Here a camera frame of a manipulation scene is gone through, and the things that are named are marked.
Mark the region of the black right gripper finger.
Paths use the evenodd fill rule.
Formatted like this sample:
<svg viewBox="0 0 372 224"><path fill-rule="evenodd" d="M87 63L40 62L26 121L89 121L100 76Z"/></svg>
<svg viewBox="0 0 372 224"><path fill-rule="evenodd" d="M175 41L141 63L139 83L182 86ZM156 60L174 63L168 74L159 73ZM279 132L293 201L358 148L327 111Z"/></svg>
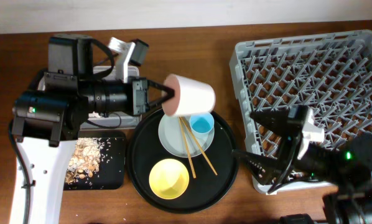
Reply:
<svg viewBox="0 0 372 224"><path fill-rule="evenodd" d="M246 165L261 185L271 185L272 180L282 172L277 159L236 149L232 150L231 155Z"/></svg>
<svg viewBox="0 0 372 224"><path fill-rule="evenodd" d="M249 117L278 136L292 136L292 128L288 123L289 110L252 111Z"/></svg>

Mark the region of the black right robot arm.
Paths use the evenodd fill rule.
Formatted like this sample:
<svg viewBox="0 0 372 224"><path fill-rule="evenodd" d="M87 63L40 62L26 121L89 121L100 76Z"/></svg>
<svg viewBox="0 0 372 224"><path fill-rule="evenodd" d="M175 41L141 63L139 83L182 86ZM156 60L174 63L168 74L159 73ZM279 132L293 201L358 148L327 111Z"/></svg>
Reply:
<svg viewBox="0 0 372 224"><path fill-rule="evenodd" d="M295 182L328 182L338 190L322 197L328 223L372 223L372 169L365 159L372 159L372 134L362 134L337 151L320 146L325 131L314 124L309 106L288 110L252 111L250 118L280 136L279 155L270 157L233 150L232 156L244 162L261 184L268 184L267 194L287 185L292 170L305 175Z"/></svg>

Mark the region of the yellow bowl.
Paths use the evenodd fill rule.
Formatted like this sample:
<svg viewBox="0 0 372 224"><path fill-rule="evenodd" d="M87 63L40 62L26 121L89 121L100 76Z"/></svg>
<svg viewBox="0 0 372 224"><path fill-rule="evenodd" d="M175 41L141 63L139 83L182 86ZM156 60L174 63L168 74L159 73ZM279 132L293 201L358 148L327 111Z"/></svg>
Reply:
<svg viewBox="0 0 372 224"><path fill-rule="evenodd" d="M161 199L173 200L180 197L189 184L186 166L176 159L163 159L156 163L149 174L149 186Z"/></svg>

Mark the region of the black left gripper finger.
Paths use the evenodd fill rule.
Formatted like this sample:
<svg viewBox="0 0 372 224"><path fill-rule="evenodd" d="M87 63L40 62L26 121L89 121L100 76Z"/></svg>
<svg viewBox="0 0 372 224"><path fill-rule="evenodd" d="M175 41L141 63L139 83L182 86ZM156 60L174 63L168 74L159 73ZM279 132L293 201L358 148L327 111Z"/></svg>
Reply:
<svg viewBox="0 0 372 224"><path fill-rule="evenodd" d="M173 97L174 97L174 94L165 94L164 96L162 96L162 97L160 97L160 98L158 98L154 101L148 102L148 106L150 107L150 109L159 107L163 103L165 103L166 101L169 101L170 99L172 99Z"/></svg>
<svg viewBox="0 0 372 224"><path fill-rule="evenodd" d="M148 82L149 87L153 87L157 90L164 91L165 93L174 93L174 89L172 89L171 87L168 87L168 86L165 86L163 84L154 82L153 80L148 80L147 82Z"/></svg>

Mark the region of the food scraps and rice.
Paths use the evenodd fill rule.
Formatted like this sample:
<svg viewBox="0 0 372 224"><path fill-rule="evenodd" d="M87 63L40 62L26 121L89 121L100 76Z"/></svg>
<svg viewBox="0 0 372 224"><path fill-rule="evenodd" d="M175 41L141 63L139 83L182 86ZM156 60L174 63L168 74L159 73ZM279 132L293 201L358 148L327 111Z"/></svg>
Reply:
<svg viewBox="0 0 372 224"><path fill-rule="evenodd" d="M103 138L79 138L67 167L65 183L92 185L92 178L101 175L101 166L108 157L106 152L110 145Z"/></svg>

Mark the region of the pink plastic cup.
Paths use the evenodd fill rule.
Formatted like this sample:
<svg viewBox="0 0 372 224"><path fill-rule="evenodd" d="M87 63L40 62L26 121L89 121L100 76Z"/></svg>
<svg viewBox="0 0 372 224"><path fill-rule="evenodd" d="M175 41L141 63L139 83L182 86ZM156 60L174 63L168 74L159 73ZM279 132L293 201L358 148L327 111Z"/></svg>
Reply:
<svg viewBox="0 0 372 224"><path fill-rule="evenodd" d="M174 90L174 96L162 104L167 116L189 116L210 113L216 103L214 89L207 83L170 74L164 86Z"/></svg>

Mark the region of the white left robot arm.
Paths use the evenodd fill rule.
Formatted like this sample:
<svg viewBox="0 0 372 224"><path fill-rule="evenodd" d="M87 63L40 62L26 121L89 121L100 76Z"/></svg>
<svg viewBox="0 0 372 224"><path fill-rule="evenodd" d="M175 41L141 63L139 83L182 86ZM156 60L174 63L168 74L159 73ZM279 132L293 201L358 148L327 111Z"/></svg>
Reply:
<svg viewBox="0 0 372 224"><path fill-rule="evenodd" d="M149 46L137 39L103 44L88 35L49 39L49 62L14 102L8 136L17 157L11 223L57 223L65 174L90 113L139 116L173 89L128 75Z"/></svg>

